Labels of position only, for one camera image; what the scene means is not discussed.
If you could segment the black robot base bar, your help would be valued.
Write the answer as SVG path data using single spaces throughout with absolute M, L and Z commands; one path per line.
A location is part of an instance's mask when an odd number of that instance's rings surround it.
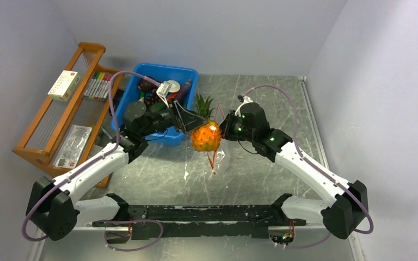
M 112 221 L 95 221 L 95 227 L 126 227 L 133 240 L 183 237 L 250 236 L 268 239 L 272 227 L 305 226 L 306 221 L 289 219 L 281 210 L 290 197 L 283 194 L 273 204 L 255 205 L 127 205 L 120 202 Z

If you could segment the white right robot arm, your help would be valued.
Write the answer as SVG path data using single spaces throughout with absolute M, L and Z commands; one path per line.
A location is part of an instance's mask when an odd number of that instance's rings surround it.
M 248 141 L 257 154 L 288 169 L 320 197 L 310 200 L 290 196 L 272 210 L 272 219 L 285 225 L 291 219 L 318 223 L 335 237 L 347 239 L 368 214 L 367 187 L 361 181 L 342 178 L 298 147 L 280 129 L 270 127 L 265 111 L 255 102 L 230 111 L 220 125 L 229 141 Z

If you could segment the orange toy pineapple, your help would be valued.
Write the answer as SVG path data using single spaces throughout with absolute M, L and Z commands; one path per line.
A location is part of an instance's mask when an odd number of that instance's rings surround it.
M 211 96 L 195 95 L 196 113 L 207 120 L 201 127 L 190 134 L 191 145 L 198 152 L 216 151 L 222 139 L 219 123 L 213 115 L 216 110 L 212 106 Z

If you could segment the clear zip top bag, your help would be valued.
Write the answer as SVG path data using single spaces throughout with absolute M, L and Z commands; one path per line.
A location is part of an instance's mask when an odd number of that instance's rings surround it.
M 223 112 L 220 104 L 217 104 L 215 113 L 211 119 L 221 125 L 225 117 L 226 114 Z M 212 164 L 211 170 L 213 175 L 222 175 L 228 169 L 231 161 L 228 141 L 222 139 L 218 149 L 213 152 L 208 152 L 207 155 Z

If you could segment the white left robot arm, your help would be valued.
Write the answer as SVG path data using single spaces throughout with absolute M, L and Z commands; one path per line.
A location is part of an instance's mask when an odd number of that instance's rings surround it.
M 99 153 L 61 176 L 34 182 L 21 228 L 27 240 L 36 240 L 27 234 L 29 222 L 44 232 L 44 239 L 53 241 L 84 223 L 109 220 L 115 226 L 124 225 L 129 211 L 117 196 L 93 201 L 82 201 L 81 197 L 109 174 L 140 157 L 148 147 L 147 136 L 169 128 L 189 133 L 208 123 L 207 118 L 175 99 L 157 113 L 148 111 L 141 101 L 121 103 L 117 109 L 112 115 L 116 137 Z

